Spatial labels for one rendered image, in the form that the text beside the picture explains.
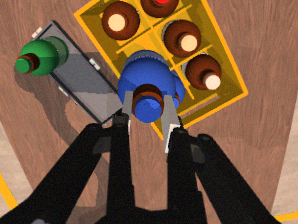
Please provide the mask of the grey rectangular tray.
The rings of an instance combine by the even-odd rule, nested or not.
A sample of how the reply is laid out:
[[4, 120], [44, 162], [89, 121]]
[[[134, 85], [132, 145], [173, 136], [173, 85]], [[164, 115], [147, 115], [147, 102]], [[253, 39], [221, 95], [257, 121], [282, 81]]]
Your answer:
[[51, 20], [31, 41], [48, 36], [62, 39], [69, 51], [67, 61], [48, 75], [95, 123], [105, 126], [123, 108], [118, 90], [56, 20]]

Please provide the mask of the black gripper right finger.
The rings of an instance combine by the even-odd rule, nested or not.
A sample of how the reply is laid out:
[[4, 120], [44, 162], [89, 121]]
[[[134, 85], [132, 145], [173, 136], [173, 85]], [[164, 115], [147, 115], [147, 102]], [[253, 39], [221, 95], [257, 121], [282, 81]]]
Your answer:
[[196, 175], [221, 224], [282, 224], [269, 213], [216, 141], [208, 134], [189, 135], [177, 116], [172, 96], [164, 95], [163, 101], [167, 209], [176, 209], [176, 224], [208, 224]]

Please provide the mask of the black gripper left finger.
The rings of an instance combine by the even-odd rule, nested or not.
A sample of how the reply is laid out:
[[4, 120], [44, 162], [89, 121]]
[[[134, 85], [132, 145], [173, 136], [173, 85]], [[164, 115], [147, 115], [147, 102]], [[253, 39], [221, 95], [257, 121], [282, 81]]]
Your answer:
[[132, 100], [133, 91], [126, 91], [111, 127], [86, 125], [31, 195], [0, 217], [0, 224], [66, 224], [102, 153], [108, 152], [105, 224], [137, 224], [129, 144]]

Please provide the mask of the blue bottle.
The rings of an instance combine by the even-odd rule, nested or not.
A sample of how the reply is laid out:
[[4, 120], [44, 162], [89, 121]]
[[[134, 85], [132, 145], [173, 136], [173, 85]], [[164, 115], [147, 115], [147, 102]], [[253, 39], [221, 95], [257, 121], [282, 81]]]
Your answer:
[[175, 105], [175, 109], [177, 109], [185, 97], [185, 86], [181, 78], [179, 77], [178, 73], [174, 69], [171, 71], [176, 82], [176, 94], [173, 102]]
[[119, 81], [118, 96], [123, 105], [126, 91], [133, 91], [131, 113], [141, 122], [158, 120], [164, 110], [164, 95], [176, 94], [176, 82], [164, 57], [143, 49], [125, 62]]

